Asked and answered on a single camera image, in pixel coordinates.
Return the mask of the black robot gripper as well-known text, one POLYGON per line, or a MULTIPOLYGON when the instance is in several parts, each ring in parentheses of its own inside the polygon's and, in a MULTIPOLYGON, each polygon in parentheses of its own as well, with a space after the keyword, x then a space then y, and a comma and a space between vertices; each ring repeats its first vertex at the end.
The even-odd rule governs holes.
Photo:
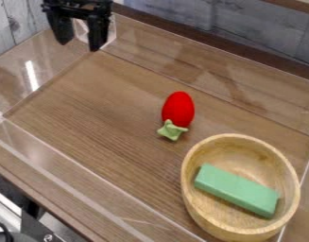
POLYGON ((57 42, 67 45, 75 37, 71 18, 88 18, 89 51, 96 52, 107 43, 112 4, 112 0, 43 0, 41 10, 57 42))

